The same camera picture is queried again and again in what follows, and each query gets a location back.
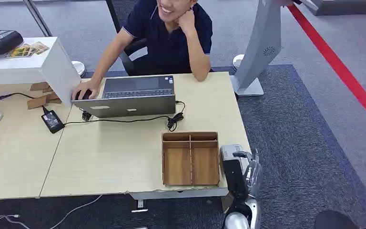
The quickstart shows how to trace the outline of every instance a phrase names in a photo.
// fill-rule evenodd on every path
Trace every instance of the dark carpet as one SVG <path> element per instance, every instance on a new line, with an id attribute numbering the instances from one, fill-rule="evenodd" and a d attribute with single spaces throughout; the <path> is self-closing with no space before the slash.
<path id="1" fill-rule="evenodd" d="M 231 68 L 213 68 L 232 71 Z M 125 75 L 111 72 L 109 76 Z M 238 105 L 264 166 L 263 229 L 312 229 L 324 209 L 343 212 L 366 227 L 366 189 L 292 65 L 271 65 L 260 78 L 265 95 Z M 95 197 L 0 200 L 0 214 L 20 214 L 31 229 L 48 229 Z M 148 212 L 131 213 L 130 196 L 107 195 L 79 209 L 59 229 L 220 229 L 219 198 L 148 200 Z M 21 229 L 2 220 L 0 229 Z"/>

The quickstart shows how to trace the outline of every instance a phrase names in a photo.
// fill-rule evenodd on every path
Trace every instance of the man's hand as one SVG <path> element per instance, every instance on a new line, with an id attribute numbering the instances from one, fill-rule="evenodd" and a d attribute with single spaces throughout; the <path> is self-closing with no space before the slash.
<path id="1" fill-rule="evenodd" d="M 187 11 L 181 17 L 178 18 L 177 23 L 179 24 L 180 28 L 183 30 L 184 34 L 188 36 L 192 32 L 196 32 L 194 26 L 194 13 L 193 10 Z"/>
<path id="2" fill-rule="evenodd" d="M 92 91 L 92 94 L 89 96 L 89 99 L 94 99 L 99 90 L 100 83 L 96 83 L 94 80 L 89 80 L 86 82 L 80 83 L 72 92 L 72 100 L 76 99 L 76 94 L 80 91 L 78 100 L 82 100 L 86 91 L 89 89 Z"/>

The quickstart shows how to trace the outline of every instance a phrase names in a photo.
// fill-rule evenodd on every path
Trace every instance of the desk surface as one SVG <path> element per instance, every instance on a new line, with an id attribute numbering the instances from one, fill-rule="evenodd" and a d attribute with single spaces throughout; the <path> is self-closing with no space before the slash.
<path id="1" fill-rule="evenodd" d="M 211 73 L 202 83 L 191 74 L 175 75 L 174 80 L 176 99 L 186 103 L 184 120 L 178 123 L 176 131 L 216 131 L 220 146 L 241 144 L 249 150 L 228 73 Z M 81 111 L 73 106 L 67 122 L 75 121 L 81 121 Z M 161 134 L 164 132 L 167 132 L 164 119 L 68 125 L 41 196 L 217 188 L 163 185 Z M 226 187 L 226 180 L 221 177 L 219 188 Z"/>
<path id="2" fill-rule="evenodd" d="M 29 92 L 30 84 L 0 85 L 0 95 Z M 27 110 L 28 98 L 14 95 L 0 101 L 0 199 L 39 197 L 62 131 L 51 134 L 41 119 L 41 108 Z M 70 109 L 46 106 L 66 120 Z"/>

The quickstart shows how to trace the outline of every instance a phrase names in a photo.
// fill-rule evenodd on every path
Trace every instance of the power adapter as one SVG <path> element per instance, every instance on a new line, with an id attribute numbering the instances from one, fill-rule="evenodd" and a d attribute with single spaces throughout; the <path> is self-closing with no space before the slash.
<path id="1" fill-rule="evenodd" d="M 58 117 L 58 115 L 55 113 L 55 111 L 50 110 L 48 111 L 43 106 L 44 114 L 41 116 L 44 123 L 48 127 L 51 133 L 55 134 L 56 132 L 62 130 L 65 128 L 64 123 L 62 123 L 61 119 Z"/>

